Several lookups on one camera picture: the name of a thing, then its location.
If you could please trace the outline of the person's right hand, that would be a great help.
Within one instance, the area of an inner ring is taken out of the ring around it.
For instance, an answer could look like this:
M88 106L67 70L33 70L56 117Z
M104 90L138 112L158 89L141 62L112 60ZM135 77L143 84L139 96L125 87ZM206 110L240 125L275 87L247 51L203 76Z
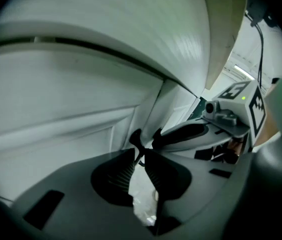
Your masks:
M227 154L238 158L241 154L243 143L242 138L233 138L227 145Z

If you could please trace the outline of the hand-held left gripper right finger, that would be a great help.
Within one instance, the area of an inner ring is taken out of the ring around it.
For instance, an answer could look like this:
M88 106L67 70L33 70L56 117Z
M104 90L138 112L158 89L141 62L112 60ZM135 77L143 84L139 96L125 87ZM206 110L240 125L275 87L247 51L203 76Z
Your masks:
M185 224L204 208L231 176L232 164L146 149L145 171L158 193L155 236Z

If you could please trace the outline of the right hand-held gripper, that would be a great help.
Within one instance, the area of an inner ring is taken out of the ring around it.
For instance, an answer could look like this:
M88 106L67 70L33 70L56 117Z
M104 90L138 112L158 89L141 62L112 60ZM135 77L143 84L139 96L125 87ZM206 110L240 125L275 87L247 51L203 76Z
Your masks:
M152 145L154 150L178 155L194 155L228 142L243 139L243 152L252 151L267 119L265 102L256 80L237 82L212 100L205 102L201 118L223 133L207 133L207 124L187 124L169 133L153 135L157 142L177 142L162 146Z

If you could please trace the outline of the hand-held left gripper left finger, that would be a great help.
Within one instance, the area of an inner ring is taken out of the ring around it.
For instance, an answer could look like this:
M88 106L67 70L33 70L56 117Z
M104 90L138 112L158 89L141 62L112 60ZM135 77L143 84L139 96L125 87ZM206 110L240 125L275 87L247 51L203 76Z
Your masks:
M152 240L134 214L134 149L69 163L22 193L12 211L36 238Z

